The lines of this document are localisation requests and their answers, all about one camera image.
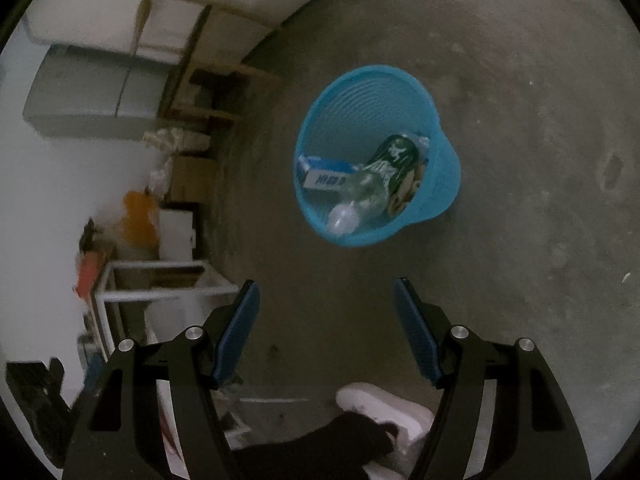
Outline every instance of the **metal bolt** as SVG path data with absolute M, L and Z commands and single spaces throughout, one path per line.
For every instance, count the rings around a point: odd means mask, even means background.
M 520 348 L 522 348 L 525 352 L 531 352 L 536 347 L 536 344 L 531 339 L 528 339 L 526 337 L 520 339 L 518 341 L 518 344 L 520 345 Z
M 463 326 L 456 325 L 451 327 L 451 335 L 456 339 L 466 339 L 469 337 L 469 330 Z
M 133 339 L 123 339 L 118 345 L 118 350 L 121 352 L 128 352 L 133 348 Z
M 184 333 L 187 336 L 187 339 L 200 339 L 204 332 L 199 326 L 192 326 L 187 329 L 187 332 Z

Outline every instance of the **shoe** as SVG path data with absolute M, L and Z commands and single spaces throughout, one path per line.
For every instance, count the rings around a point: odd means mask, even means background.
M 391 422 L 398 427 L 398 449 L 406 453 L 415 442 L 424 438 L 433 424 L 430 410 L 396 397 L 368 383 L 353 383 L 338 390 L 335 402 L 345 412 L 357 412 L 381 424 Z
M 382 467 L 376 462 L 369 462 L 367 465 L 362 466 L 362 468 L 369 477 L 369 480 L 405 480 L 404 476 L 400 473 Z

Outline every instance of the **blue trash bin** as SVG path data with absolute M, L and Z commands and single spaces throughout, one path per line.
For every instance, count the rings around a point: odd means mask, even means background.
M 424 180 L 413 200 L 393 219 L 382 214 L 347 236 L 329 232 L 327 217 L 337 194 L 303 189 L 296 173 L 300 155 L 362 164 L 383 140 L 401 132 L 415 132 L 430 140 Z M 444 212 L 460 188 L 460 162 L 420 82 L 398 68 L 371 65 L 339 77 L 316 99 L 298 135 L 293 179 L 300 209 L 314 231 L 334 244 L 356 247 L 381 242 L 409 224 Z

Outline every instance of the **clear plastic bottle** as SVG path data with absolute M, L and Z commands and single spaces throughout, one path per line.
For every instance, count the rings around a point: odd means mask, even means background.
M 327 228 L 337 236 L 353 233 L 385 210 L 406 174 L 427 158 L 429 139 L 404 133 L 387 137 L 369 162 L 350 174 L 340 188 L 340 203 L 329 213 Z

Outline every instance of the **person's leg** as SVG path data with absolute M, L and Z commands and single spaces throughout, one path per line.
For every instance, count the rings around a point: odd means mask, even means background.
M 393 424 L 377 424 L 360 413 L 344 413 L 291 442 L 234 452 L 247 480 L 367 480 L 362 466 L 391 453 Z

